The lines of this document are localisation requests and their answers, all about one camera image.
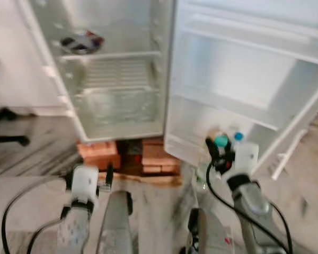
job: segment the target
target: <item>wall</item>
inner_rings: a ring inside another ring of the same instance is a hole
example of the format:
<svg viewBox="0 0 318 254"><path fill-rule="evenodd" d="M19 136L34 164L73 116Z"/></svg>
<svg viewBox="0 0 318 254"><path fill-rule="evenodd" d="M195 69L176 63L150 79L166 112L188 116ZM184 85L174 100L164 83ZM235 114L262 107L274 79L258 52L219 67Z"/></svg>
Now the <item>wall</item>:
<svg viewBox="0 0 318 254"><path fill-rule="evenodd" d="M0 0L0 107L58 114L61 106L57 95L55 84L42 71L17 1Z"/></svg>

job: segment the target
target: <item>wire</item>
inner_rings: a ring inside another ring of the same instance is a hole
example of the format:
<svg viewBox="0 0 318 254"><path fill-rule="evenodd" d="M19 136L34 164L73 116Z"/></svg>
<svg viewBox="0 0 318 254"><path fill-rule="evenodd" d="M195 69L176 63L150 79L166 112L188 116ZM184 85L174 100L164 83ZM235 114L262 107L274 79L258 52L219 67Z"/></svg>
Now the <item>wire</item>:
<svg viewBox="0 0 318 254"><path fill-rule="evenodd" d="M7 243L7 235L6 235L6 220L7 220L7 215L9 210L11 209L12 205L18 201L23 195L25 195L27 192L31 191L32 189L38 187L41 184L53 181L55 179L59 179L59 177L55 177L55 176L51 176L51 177L46 177L43 178L39 181L36 181L35 183L27 186L25 189L23 189L22 191L20 191L14 198L11 199L11 201L8 203L4 215L2 217L2 222L1 222L1 239L2 239L2 245L4 248L4 252L5 254L11 254L10 253L10 249L8 247L8 243Z"/></svg>
<svg viewBox="0 0 318 254"><path fill-rule="evenodd" d="M290 229L288 228L287 222L281 212L281 210L272 202L270 202L270 204L276 209L277 213L279 214L284 227L285 227L285 231L286 231L286 238L287 238L287 244L288 244L288 251L293 254L293 247L292 247L292 238L291 238L291 233L290 233Z"/></svg>
<svg viewBox="0 0 318 254"><path fill-rule="evenodd" d="M42 225L40 228L38 228L36 230L36 232L33 233L32 235L32 238L30 240L30 243L28 244L28 248L27 248L27 253L26 254L31 254L31 251L32 251L32 248L33 248L33 245L34 245L34 242L36 241L37 237L39 236L39 234L47 229L47 228L50 228L51 226L54 226L58 223L60 223L62 221L62 219L56 219L56 220L53 220L53 221L50 221L44 225Z"/></svg>
<svg viewBox="0 0 318 254"><path fill-rule="evenodd" d="M240 211L239 209L233 207L232 205L230 205L229 203L227 203L224 199L222 199L212 188L211 182L210 182L210 170L212 167L213 162L211 161L210 164L207 167L207 171L206 171L206 183L208 188L210 189L210 191L212 192L212 194L221 202L223 203L225 206L227 206L228 208L230 208L231 210L233 210L234 212L236 212L238 215L240 215L242 218L244 218L245 220L247 220L248 222L252 223L253 225L255 225L257 228L259 228L261 231L263 231L267 236L269 236L274 242L276 242L279 246L281 246L287 254L293 254L292 248L289 249L289 251L287 250L286 246L276 237L274 236L268 229L266 229L264 226L262 226L259 222L257 222L256 220L250 218L248 215L246 215L245 213L243 213L242 211Z"/></svg>

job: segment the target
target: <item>wooden plank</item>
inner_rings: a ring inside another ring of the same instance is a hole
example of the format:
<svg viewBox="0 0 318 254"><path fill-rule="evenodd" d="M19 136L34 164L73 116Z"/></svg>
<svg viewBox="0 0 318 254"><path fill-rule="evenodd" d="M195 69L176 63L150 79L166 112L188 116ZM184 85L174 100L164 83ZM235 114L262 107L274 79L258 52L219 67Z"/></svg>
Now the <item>wooden plank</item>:
<svg viewBox="0 0 318 254"><path fill-rule="evenodd" d="M143 165L179 165L180 160L164 151L163 146L143 146Z"/></svg>
<svg viewBox="0 0 318 254"><path fill-rule="evenodd" d="M143 172L147 173L160 173L162 170L162 166L144 166Z"/></svg>
<svg viewBox="0 0 318 254"><path fill-rule="evenodd" d="M132 180L140 183L148 183L155 185L157 187L176 187L182 184L182 179L180 175L142 177L135 175L125 175L122 173L114 173L113 177L122 180ZM104 181L105 178L106 172L100 172L99 181Z"/></svg>

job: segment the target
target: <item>bottle cap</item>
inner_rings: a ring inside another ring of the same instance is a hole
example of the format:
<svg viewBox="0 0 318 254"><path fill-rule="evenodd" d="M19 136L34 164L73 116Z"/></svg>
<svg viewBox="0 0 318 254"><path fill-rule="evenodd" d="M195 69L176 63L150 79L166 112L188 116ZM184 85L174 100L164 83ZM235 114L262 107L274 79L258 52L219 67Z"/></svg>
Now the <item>bottle cap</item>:
<svg viewBox="0 0 318 254"><path fill-rule="evenodd" d="M214 139L214 143L218 147L225 147L227 145L227 143L228 143L228 137L226 135L217 136Z"/></svg>
<svg viewBox="0 0 318 254"><path fill-rule="evenodd" d="M236 132L234 134L234 140L235 141L242 141L242 139L244 138L244 134L241 132Z"/></svg>

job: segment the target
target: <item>black chair leg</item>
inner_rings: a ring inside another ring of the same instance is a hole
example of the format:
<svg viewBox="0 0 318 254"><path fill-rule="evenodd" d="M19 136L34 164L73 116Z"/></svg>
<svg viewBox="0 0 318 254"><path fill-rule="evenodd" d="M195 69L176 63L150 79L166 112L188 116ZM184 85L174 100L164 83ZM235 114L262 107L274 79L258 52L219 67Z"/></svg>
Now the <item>black chair leg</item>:
<svg viewBox="0 0 318 254"><path fill-rule="evenodd" d="M15 120L16 114L13 111L10 111L7 108L3 108L0 110L0 120L6 118L7 120Z"/></svg>
<svg viewBox="0 0 318 254"><path fill-rule="evenodd" d="M0 143L18 142L22 146L28 146L30 143L29 138L26 136L0 136Z"/></svg>

